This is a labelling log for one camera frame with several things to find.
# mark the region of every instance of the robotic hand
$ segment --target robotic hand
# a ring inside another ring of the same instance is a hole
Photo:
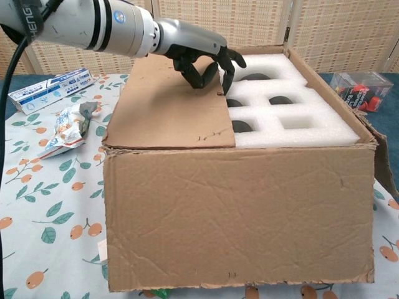
[[[153,20],[147,10],[124,0],[65,0],[46,22],[41,11],[47,0],[0,2],[1,27],[14,42],[24,35],[29,42],[39,39],[129,57],[164,55],[193,88],[209,84],[220,66],[224,94],[233,82],[232,60],[246,67],[221,35],[179,20]],[[201,75],[193,63],[202,55],[214,62]]]

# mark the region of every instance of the crumpled snack wrapper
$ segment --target crumpled snack wrapper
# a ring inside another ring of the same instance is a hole
[[[55,121],[55,135],[39,155],[40,159],[50,158],[82,145],[95,109],[97,102],[85,102],[62,110]]]

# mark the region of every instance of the foam compartment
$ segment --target foam compartment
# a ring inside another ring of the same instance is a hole
[[[302,85],[307,80],[284,54],[244,55],[247,67],[242,69],[233,61],[235,74],[233,82],[242,80],[289,80]],[[224,71],[220,70],[221,82]]]
[[[226,95],[237,148],[353,145],[359,137],[313,89],[287,80],[234,82]]]

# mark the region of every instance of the tablecloth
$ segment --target tablecloth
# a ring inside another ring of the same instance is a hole
[[[89,88],[29,116],[6,123],[6,162],[0,193],[4,288],[15,298],[143,298],[110,293],[97,242],[106,238],[101,140],[128,75],[96,76]],[[39,160],[53,135],[56,114],[97,102],[85,144]],[[399,299],[399,205],[375,182],[375,283],[266,285],[264,299]],[[172,290],[171,299],[242,299],[244,288]]]

